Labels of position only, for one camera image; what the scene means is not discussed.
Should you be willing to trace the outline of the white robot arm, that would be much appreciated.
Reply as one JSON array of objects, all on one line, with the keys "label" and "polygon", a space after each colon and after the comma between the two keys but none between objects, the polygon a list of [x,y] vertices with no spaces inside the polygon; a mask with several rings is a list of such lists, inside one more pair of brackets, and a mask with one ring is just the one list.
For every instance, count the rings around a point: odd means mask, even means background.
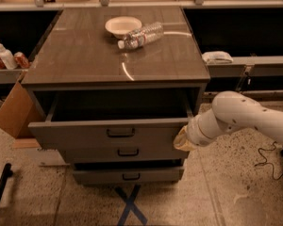
[{"label": "white robot arm", "polygon": [[283,145],[283,112],[262,106],[238,92],[218,93],[211,109],[192,117],[174,139],[174,147],[192,151],[205,147],[217,137],[252,128]]}]

